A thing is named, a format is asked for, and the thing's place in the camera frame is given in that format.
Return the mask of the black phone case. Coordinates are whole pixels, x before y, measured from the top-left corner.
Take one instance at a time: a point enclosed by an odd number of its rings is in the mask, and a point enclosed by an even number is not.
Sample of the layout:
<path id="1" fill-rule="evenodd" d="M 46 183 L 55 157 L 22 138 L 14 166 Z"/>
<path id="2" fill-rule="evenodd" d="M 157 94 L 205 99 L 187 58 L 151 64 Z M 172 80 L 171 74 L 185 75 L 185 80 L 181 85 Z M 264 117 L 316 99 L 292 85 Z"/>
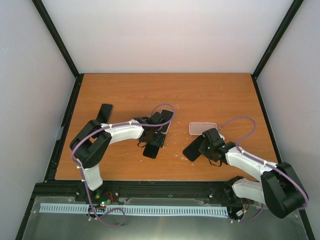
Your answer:
<path id="1" fill-rule="evenodd" d="M 204 141 L 204 136 L 199 135 L 183 151 L 182 154 L 190 161 L 194 162 L 200 155 L 199 148 Z"/>

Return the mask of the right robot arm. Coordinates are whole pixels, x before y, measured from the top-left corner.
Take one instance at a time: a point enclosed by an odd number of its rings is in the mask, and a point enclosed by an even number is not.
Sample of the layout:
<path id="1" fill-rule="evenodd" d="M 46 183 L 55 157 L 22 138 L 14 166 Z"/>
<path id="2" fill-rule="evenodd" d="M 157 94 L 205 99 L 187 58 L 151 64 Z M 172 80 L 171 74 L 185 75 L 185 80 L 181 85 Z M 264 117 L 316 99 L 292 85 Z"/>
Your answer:
<path id="1" fill-rule="evenodd" d="M 254 178 L 235 180 L 234 195 L 262 203 L 276 217 L 283 219 L 307 207 L 308 194 L 296 171 L 287 162 L 274 163 L 246 152 L 234 142 L 225 142 L 216 128 L 197 137 L 198 152 L 214 162 L 236 167 Z"/>

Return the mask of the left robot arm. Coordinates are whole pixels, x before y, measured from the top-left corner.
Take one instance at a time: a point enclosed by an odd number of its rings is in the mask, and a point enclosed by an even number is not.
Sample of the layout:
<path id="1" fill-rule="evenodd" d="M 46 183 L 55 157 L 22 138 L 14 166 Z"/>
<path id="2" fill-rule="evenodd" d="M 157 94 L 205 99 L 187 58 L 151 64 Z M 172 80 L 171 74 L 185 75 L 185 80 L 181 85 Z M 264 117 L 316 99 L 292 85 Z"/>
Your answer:
<path id="1" fill-rule="evenodd" d="M 166 138 L 162 128 L 169 124 L 170 118 L 163 112 L 115 124 L 89 121 L 70 143 L 71 159 L 80 169 L 82 182 L 87 186 L 86 195 L 95 202 L 103 198 L 103 179 L 99 164 L 110 145 L 138 140 L 139 144 L 144 143 L 143 156 L 155 159 Z"/>

